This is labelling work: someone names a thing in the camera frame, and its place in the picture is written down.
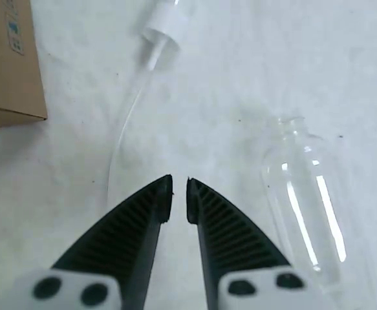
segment clear plastic bottle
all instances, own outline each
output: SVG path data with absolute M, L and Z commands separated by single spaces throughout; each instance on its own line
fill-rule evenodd
M 375 309 L 369 252 L 338 162 L 320 137 L 308 133 L 303 118 L 276 125 L 262 175 L 284 254 L 338 309 Z

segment spray bottle cap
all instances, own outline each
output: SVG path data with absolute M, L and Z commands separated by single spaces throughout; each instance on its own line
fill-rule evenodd
M 176 50 L 180 48 L 189 18 L 189 14 L 183 10 L 181 5 L 178 5 L 178 1 L 160 1 L 156 4 L 142 33 L 154 45 L 147 63 L 149 71 L 154 70 L 165 47 Z

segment white tabletop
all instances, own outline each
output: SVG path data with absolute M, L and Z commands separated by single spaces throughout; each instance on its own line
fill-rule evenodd
M 0 129 L 0 294 L 16 276 L 51 266 L 108 209 L 115 121 L 138 89 L 151 2 L 32 1 L 49 118 Z M 186 221 L 188 176 L 270 236 L 259 137 L 268 111 L 293 109 L 346 163 L 377 277 L 377 0 L 203 0 L 114 158 L 116 203 L 174 177 L 146 309 L 206 309 L 197 230 Z

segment brown cardboard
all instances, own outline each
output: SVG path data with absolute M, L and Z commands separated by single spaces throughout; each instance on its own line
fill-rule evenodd
M 29 0 L 0 0 L 0 127 L 47 118 Z

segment bottle neck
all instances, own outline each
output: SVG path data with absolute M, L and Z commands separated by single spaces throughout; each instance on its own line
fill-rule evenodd
M 295 139 L 308 134 L 303 117 L 279 118 L 277 125 L 284 140 Z

